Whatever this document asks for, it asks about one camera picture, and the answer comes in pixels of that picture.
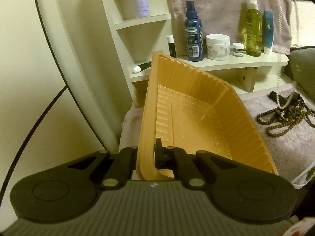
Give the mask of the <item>orange plastic tray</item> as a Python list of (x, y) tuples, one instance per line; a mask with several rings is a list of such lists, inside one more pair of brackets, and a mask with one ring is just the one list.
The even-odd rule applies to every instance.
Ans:
[(276, 174), (253, 118), (234, 88), (205, 71), (154, 52), (144, 104), (136, 172), (141, 180), (173, 179), (158, 169), (155, 142), (189, 154), (199, 150)]

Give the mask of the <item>blue and white tube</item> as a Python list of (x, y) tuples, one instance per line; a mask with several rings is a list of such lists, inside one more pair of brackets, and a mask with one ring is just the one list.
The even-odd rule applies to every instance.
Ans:
[(264, 53), (271, 55), (274, 42), (274, 13), (271, 10), (264, 10), (263, 17), (263, 44)]

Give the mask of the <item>green oil spray bottle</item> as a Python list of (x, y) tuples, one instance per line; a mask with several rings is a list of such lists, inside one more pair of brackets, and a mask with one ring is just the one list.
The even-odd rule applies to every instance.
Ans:
[(262, 52), (262, 14), (257, 0), (249, 0), (244, 33), (245, 51), (249, 56), (259, 57)]

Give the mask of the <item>grey cushion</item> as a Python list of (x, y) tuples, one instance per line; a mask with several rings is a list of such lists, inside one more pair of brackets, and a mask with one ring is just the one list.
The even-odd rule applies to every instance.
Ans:
[(314, 102), (314, 46), (292, 47), (284, 73)]

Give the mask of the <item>hanging lilac towel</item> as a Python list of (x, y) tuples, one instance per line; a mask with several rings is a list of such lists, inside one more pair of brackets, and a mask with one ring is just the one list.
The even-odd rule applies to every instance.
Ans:
[[(230, 42), (241, 42), (246, 27), (246, 12), (250, 0), (170, 0), (172, 6), (173, 34), (178, 55), (187, 55), (184, 30), (186, 2), (193, 1), (202, 31), (207, 34), (225, 34)], [(274, 13), (274, 52), (288, 55), (292, 40), (290, 15), (291, 0), (257, 0), (260, 12)]]

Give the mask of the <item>small green-label jar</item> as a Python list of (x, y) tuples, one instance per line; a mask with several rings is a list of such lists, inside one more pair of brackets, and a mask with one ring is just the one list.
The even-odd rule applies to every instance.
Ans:
[(235, 57), (244, 56), (244, 45), (242, 43), (233, 43), (233, 55)]

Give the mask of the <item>white cream jar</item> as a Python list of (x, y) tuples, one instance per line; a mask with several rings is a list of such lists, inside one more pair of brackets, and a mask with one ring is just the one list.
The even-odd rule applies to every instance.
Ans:
[(211, 60), (223, 61), (229, 57), (230, 37), (224, 34), (206, 36), (207, 56)]

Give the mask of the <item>black rectangular clip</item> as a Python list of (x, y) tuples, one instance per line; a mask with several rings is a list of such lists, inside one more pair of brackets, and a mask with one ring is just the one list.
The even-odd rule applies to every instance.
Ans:
[(287, 102), (287, 99), (280, 94), (277, 94), (275, 91), (271, 91), (268, 94), (268, 98), (274, 101), (275, 103), (279, 103), (281, 106), (285, 105)]

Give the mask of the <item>dark blue spray bottle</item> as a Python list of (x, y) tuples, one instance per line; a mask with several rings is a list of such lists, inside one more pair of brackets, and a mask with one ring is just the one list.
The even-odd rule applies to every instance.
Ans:
[(193, 1), (186, 1), (185, 35), (188, 59), (193, 62), (202, 61), (204, 59), (202, 23)]

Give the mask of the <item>black white lip balm stick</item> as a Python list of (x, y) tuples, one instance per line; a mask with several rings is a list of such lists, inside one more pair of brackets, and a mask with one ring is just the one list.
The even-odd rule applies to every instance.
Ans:
[(167, 41), (168, 41), (168, 48), (169, 48), (169, 54), (173, 58), (177, 58), (176, 54), (176, 48), (175, 48), (175, 41), (173, 35), (168, 35), (167, 36)]

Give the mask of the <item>black tube with white cap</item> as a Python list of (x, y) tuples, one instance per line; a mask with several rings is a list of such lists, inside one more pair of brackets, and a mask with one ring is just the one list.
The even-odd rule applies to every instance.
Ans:
[(140, 73), (148, 68), (151, 67), (151, 64), (152, 62), (151, 61), (148, 61), (148, 62), (145, 62), (145, 63), (142, 63), (142, 64), (139, 64), (139, 65), (136, 65), (134, 66), (132, 72), (133, 74), (137, 74), (137, 73)]

